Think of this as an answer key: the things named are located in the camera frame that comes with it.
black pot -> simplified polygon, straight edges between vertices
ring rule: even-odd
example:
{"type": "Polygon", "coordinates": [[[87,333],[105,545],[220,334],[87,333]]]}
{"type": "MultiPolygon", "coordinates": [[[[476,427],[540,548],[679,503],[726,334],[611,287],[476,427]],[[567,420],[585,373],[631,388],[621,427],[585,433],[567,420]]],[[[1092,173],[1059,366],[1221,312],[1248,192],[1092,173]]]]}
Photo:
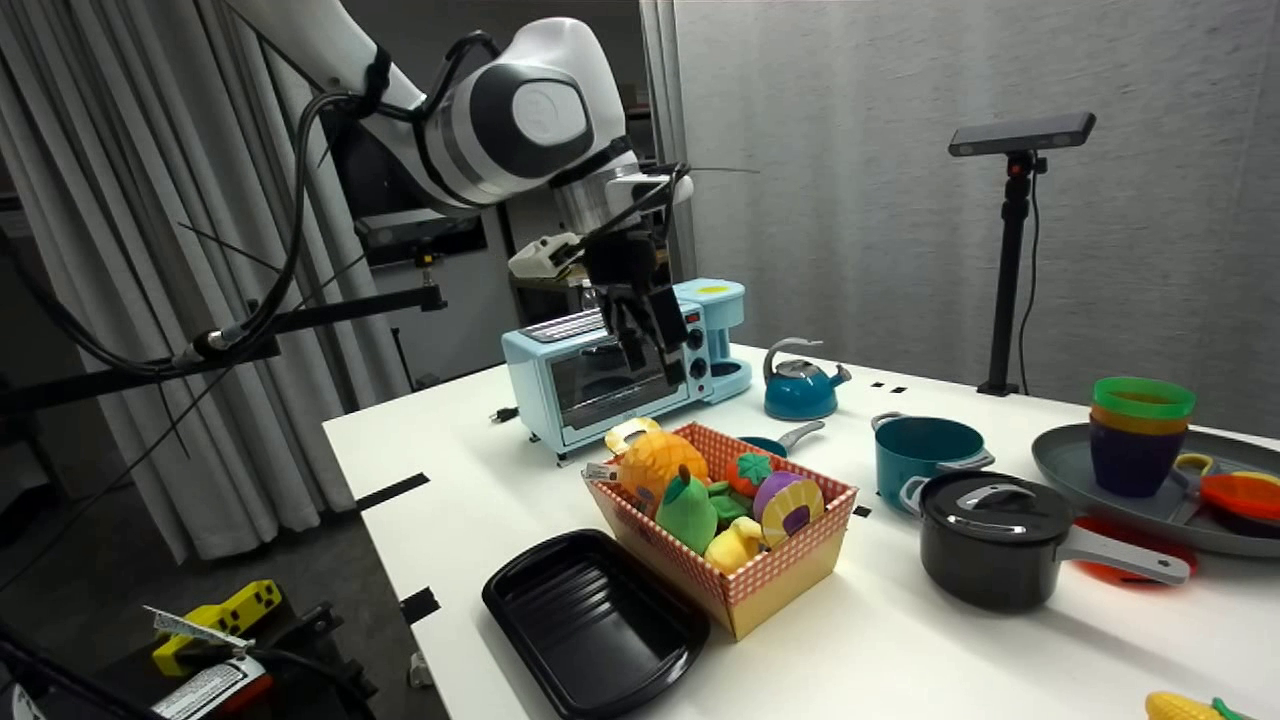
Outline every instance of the black pot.
{"type": "Polygon", "coordinates": [[[924,572],[942,591],[992,610],[1041,607],[1054,589],[1054,565],[1069,554],[1115,565],[1158,585],[1192,577],[1180,554],[1075,526],[1059,492],[995,473],[931,481],[919,516],[924,572]]]}

plate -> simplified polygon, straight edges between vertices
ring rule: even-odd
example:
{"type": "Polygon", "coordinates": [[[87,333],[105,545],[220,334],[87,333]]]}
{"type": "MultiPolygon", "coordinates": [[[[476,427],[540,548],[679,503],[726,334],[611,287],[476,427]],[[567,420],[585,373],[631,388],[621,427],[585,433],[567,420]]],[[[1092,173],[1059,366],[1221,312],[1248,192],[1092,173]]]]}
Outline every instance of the plate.
{"type": "MultiPolygon", "coordinates": [[[[1189,499],[1173,481],[1158,482],[1158,492],[1147,499],[1112,496],[1094,486],[1088,433],[1092,433],[1088,424],[1069,424],[1035,436],[1033,444],[1043,481],[1069,492],[1075,503],[1104,516],[1125,516],[1151,536],[1167,536],[1201,551],[1280,561],[1280,536],[1255,536],[1255,531],[1221,524],[1216,516],[1201,513],[1201,503],[1189,499]]],[[[1241,473],[1241,468],[1280,473],[1280,453],[1206,436],[1206,433],[1189,433],[1182,453],[1205,453],[1225,473],[1241,473]]]]}
{"type": "Polygon", "coordinates": [[[560,717],[623,717],[654,699],[707,640],[700,607],[591,526],[506,561],[483,605],[560,717]]]}

blue mug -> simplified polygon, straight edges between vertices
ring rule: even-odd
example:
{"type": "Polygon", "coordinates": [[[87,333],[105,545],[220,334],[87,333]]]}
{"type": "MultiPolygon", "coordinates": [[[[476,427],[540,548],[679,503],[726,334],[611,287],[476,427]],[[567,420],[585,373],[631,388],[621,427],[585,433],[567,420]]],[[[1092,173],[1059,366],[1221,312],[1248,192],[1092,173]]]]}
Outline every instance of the blue mug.
{"type": "Polygon", "coordinates": [[[884,412],[872,427],[874,496],[905,513],[919,513],[919,496],[937,475],[988,468],[995,460],[983,436],[954,420],[884,412]]]}
{"type": "Polygon", "coordinates": [[[1189,433],[1140,436],[1092,420],[1092,475],[1112,496],[1155,496],[1182,449],[1182,436],[1189,433]]]}

black cable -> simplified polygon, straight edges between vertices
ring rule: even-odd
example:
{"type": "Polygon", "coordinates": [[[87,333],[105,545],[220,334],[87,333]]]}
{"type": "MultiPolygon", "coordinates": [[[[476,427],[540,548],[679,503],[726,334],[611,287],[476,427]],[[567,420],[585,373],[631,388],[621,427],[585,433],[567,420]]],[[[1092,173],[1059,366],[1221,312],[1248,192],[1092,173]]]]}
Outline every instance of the black cable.
{"type": "Polygon", "coordinates": [[[483,51],[486,60],[500,55],[500,48],[476,29],[459,39],[448,45],[443,51],[443,68],[435,73],[435,84],[428,92],[428,100],[421,109],[397,109],[397,102],[380,102],[380,116],[392,116],[392,120],[413,120],[413,122],[424,122],[435,116],[435,109],[443,102],[443,92],[456,84],[456,73],[463,68],[467,51],[483,51]]]}
{"type": "Polygon", "coordinates": [[[294,264],[304,256],[304,207],[306,207],[306,189],[311,189],[311,173],[306,173],[306,134],[311,122],[318,120],[318,110],[328,102],[341,102],[345,94],[323,92],[311,94],[311,102],[298,110],[298,122],[293,133],[293,215],[289,215],[289,256],[280,264],[274,282],[268,287],[268,295],[258,299],[258,309],[230,333],[239,333],[228,349],[220,349],[214,355],[239,361],[247,350],[256,350],[268,334],[270,334],[270,320],[293,287],[294,264]]]}
{"type": "Polygon", "coordinates": [[[134,375],[162,375],[167,362],[156,362],[156,361],[128,361],[118,350],[112,350],[105,338],[95,338],[47,287],[38,276],[31,276],[13,238],[5,237],[0,227],[0,256],[9,256],[14,278],[27,287],[27,295],[38,303],[38,312],[50,320],[55,333],[65,333],[76,349],[83,349],[87,355],[95,355],[100,362],[109,366],[118,366],[118,373],[134,373],[134,375]]]}
{"type": "MultiPolygon", "coordinates": [[[[336,282],[341,276],[349,276],[360,259],[363,259],[363,251],[352,256],[345,266],[336,266],[336,273],[333,273],[311,295],[304,295],[294,309],[311,303],[328,282],[336,282]]],[[[0,591],[9,591],[13,585],[21,585],[21,578],[72,531],[72,524],[76,524],[76,516],[79,516],[83,508],[91,508],[91,503],[105,499],[105,496],[115,496],[115,492],[130,486],[128,475],[130,475],[142,460],[156,454],[156,449],[205,402],[205,396],[206,396],[230,366],[236,366],[236,362],[220,366],[220,373],[174,412],[174,420],[171,420],[134,460],[125,463],[125,473],[115,473],[100,492],[79,496],[76,508],[67,513],[67,520],[65,520],[14,572],[9,572],[9,577],[0,578],[0,591]]]]}
{"type": "Polygon", "coordinates": [[[185,230],[193,230],[196,238],[214,242],[214,247],[225,247],[225,251],[230,251],[230,256],[242,256],[242,259],[256,264],[256,266],[280,273],[280,266],[268,264],[264,256],[256,256],[256,251],[247,251],[247,247],[239,247],[239,242],[228,242],[228,238],[220,238],[220,237],[212,237],[212,230],[205,230],[205,227],[196,227],[196,225],[174,220],[174,227],[185,227],[185,230]]]}
{"type": "Polygon", "coordinates": [[[599,227],[591,227],[588,237],[581,237],[581,247],[588,247],[591,238],[616,230],[623,220],[631,220],[631,215],[643,213],[643,207],[659,207],[659,203],[663,203],[663,213],[670,213],[670,203],[675,203],[675,185],[679,185],[683,176],[688,176],[688,168],[683,168],[683,163],[670,163],[670,176],[669,176],[663,185],[646,189],[637,203],[627,203],[623,213],[616,213],[611,220],[604,220],[599,227]]]}
{"type": "Polygon", "coordinates": [[[1029,196],[1033,196],[1033,282],[1029,282],[1029,303],[1023,303],[1023,316],[1017,322],[1017,366],[1020,366],[1020,382],[1023,382],[1023,396],[1033,396],[1033,380],[1029,380],[1029,322],[1033,322],[1033,312],[1035,312],[1035,295],[1041,295],[1041,196],[1035,196],[1035,168],[1029,173],[1029,196]]]}

pot lid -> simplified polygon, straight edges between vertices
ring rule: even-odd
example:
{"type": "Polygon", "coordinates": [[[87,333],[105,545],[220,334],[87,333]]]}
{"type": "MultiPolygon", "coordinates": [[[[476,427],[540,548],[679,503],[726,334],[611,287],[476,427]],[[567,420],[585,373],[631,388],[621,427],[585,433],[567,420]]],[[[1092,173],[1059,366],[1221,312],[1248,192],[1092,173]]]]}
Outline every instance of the pot lid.
{"type": "Polygon", "coordinates": [[[924,516],[971,539],[1043,545],[1071,526],[1069,499],[1000,473],[954,473],[924,486],[924,516]]]}

